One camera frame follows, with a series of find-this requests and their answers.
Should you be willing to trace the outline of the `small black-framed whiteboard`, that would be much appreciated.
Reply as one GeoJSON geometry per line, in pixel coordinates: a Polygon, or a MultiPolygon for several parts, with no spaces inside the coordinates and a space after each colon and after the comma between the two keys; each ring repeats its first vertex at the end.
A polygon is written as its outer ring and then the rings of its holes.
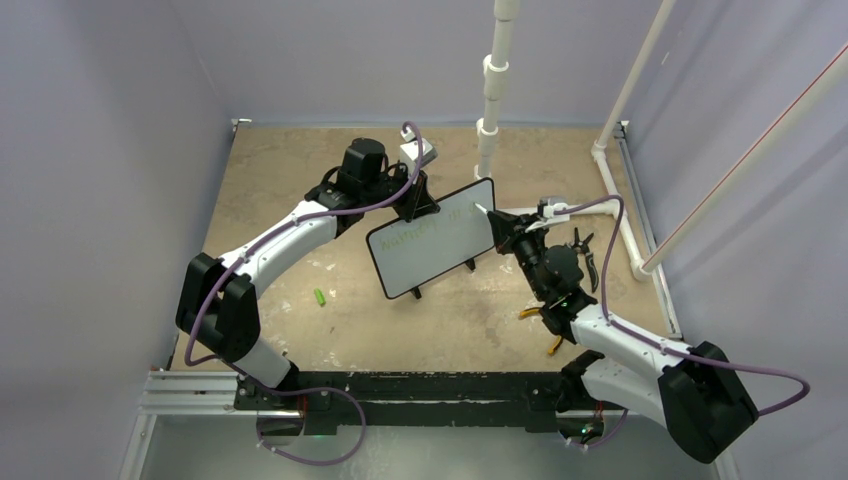
{"type": "Polygon", "coordinates": [[[495,208],[495,184],[477,180],[441,199],[440,212],[411,222],[390,221],[366,235],[383,294],[392,300],[494,248],[486,215],[495,208]]]}

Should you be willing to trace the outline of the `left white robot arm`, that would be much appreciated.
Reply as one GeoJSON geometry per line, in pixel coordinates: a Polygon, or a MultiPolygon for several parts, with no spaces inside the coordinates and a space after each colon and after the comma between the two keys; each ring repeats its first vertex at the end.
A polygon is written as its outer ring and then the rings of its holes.
{"type": "Polygon", "coordinates": [[[391,163],[382,143],[356,138],[341,164],[277,224],[219,257],[196,255],[188,263],[175,318],[189,337],[185,364],[194,364],[191,350],[201,344],[211,357],[260,383],[259,395],[272,408],[292,405],[299,369],[262,338],[260,297],[286,270],[369,211],[391,208],[406,221],[438,212],[424,171],[437,156],[428,140],[407,134],[400,160],[391,163]]]}

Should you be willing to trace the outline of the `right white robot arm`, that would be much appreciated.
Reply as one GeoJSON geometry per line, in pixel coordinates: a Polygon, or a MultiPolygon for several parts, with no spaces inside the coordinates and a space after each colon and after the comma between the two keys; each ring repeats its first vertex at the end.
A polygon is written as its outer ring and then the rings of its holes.
{"type": "Polygon", "coordinates": [[[548,247],[534,216],[486,214],[494,246],[513,255],[554,336],[584,348],[561,371],[555,408],[610,402],[663,426],[691,458],[710,463],[760,417],[737,373],[722,368],[717,346],[657,336],[603,310],[587,294],[576,252],[548,247]]]}

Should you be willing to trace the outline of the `white PVC pipe frame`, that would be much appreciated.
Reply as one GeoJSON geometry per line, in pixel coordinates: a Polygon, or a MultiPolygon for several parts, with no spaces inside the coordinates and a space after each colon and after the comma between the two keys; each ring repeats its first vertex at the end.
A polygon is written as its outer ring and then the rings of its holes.
{"type": "MultiPolygon", "coordinates": [[[[613,108],[603,125],[601,133],[593,141],[589,150],[590,158],[595,163],[601,175],[605,192],[609,195],[617,195],[619,191],[608,164],[608,156],[606,154],[608,141],[611,137],[613,127],[620,120],[621,113],[632,96],[633,90],[675,6],[676,3],[674,1],[663,1],[660,3],[613,108]]],[[[474,176],[477,179],[491,175],[491,160],[497,149],[499,135],[499,102],[502,98],[507,73],[510,68],[509,56],[512,47],[514,22],[519,16],[520,7],[521,3],[519,1],[496,1],[494,3],[495,28],[493,43],[491,52],[482,60],[485,107],[483,116],[476,121],[475,125],[480,155],[480,160],[474,167],[474,176]]],[[[651,279],[653,272],[657,270],[663,260],[691,233],[696,225],[702,221],[707,212],[715,208],[718,200],[723,198],[729,192],[729,189],[737,181],[741,180],[743,175],[756,162],[767,154],[776,144],[778,137],[794,126],[820,96],[824,95],[840,78],[846,75],[847,47],[843,45],[816,77],[769,124],[757,140],[748,147],[727,173],[721,177],[700,203],[694,207],[669,237],[649,257],[642,255],[631,225],[625,223],[623,238],[630,259],[629,266],[633,277],[639,281],[651,279]]]]}

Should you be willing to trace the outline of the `green marker cap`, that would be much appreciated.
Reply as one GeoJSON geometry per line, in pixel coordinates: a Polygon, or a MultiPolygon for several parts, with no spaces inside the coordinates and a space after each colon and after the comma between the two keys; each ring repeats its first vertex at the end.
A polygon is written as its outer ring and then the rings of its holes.
{"type": "Polygon", "coordinates": [[[326,305],[326,298],[321,289],[316,288],[314,290],[314,296],[319,306],[323,307],[326,305]]]}

